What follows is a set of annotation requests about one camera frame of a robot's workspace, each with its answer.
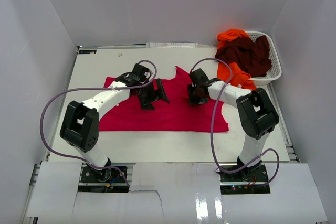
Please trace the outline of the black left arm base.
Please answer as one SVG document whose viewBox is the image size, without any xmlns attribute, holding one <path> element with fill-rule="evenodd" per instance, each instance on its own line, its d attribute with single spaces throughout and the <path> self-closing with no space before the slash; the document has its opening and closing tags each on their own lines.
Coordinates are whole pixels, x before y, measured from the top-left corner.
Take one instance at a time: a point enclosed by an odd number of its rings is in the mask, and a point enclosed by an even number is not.
<svg viewBox="0 0 336 224">
<path fill-rule="evenodd" d="M 130 183 L 132 167 L 118 166 L 117 169 L 94 170 L 83 166 L 79 179 L 80 193 L 128 193 L 129 186 L 123 177 Z"/>
</svg>

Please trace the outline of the magenta t shirt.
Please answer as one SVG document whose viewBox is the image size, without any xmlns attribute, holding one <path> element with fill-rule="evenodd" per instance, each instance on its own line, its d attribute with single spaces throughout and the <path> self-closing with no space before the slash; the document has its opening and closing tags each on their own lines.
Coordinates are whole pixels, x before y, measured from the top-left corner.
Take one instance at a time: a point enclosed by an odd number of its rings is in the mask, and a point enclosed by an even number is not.
<svg viewBox="0 0 336 224">
<path fill-rule="evenodd" d="M 170 103 L 157 101 L 154 110 L 140 108 L 135 96 L 107 112 L 99 122 L 99 131 L 192 131 L 209 133 L 215 100 L 190 106 L 187 85 L 188 73 L 175 67 L 173 79 L 163 79 L 163 88 Z"/>
</svg>

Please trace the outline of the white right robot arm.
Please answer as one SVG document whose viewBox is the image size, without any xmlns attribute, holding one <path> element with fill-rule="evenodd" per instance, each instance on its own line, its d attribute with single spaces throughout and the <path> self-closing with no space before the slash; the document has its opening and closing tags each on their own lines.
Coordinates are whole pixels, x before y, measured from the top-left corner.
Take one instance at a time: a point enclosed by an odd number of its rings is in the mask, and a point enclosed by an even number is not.
<svg viewBox="0 0 336 224">
<path fill-rule="evenodd" d="M 278 152 L 273 148 L 264 149 L 265 142 L 279 123 L 279 115 L 263 88 L 248 90 L 225 83 L 218 78 L 209 79 L 202 69 L 190 72 L 188 85 L 190 105 L 201 105 L 210 99 L 215 101 L 210 125 L 211 151 L 217 170 L 223 174 L 235 174 L 247 182 L 256 175 L 261 158 L 273 152 L 280 162 Z M 242 151 L 237 157 L 236 169 L 225 169 L 219 164 L 214 146 L 215 114 L 220 102 L 233 106 L 237 111 L 245 139 Z"/>
</svg>

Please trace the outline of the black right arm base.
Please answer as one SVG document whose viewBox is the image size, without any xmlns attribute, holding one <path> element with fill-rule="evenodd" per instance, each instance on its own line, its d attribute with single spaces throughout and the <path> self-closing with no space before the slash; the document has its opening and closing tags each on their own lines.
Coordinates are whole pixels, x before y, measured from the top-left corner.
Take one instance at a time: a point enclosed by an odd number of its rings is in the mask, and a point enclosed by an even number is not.
<svg viewBox="0 0 336 224">
<path fill-rule="evenodd" d="M 245 174 L 239 173 L 227 174 L 221 172 L 218 168 L 216 173 L 220 176 L 220 190 L 222 195 L 255 195 L 270 194 L 270 186 L 264 185 L 269 177 L 264 164 L 261 164 L 254 171 Z"/>
</svg>

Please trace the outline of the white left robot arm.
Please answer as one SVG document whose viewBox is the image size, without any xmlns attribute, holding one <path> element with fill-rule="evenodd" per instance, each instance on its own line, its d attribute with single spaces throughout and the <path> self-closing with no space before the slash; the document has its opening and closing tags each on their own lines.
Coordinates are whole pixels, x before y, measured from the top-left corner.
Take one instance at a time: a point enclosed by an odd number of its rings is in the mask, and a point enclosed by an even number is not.
<svg viewBox="0 0 336 224">
<path fill-rule="evenodd" d="M 153 81 L 157 69 L 152 72 L 136 63 L 131 72 L 117 77 L 100 93 L 82 102 L 71 101 L 66 109 L 60 129 L 60 137 L 73 146 L 81 155 L 83 161 L 93 168 L 93 176 L 101 182 L 110 178 L 110 160 L 101 151 L 97 142 L 99 138 L 99 122 L 101 118 L 114 107 L 135 96 L 139 99 L 140 108 L 154 110 L 153 103 L 163 101 L 169 103 L 160 79 Z"/>
</svg>

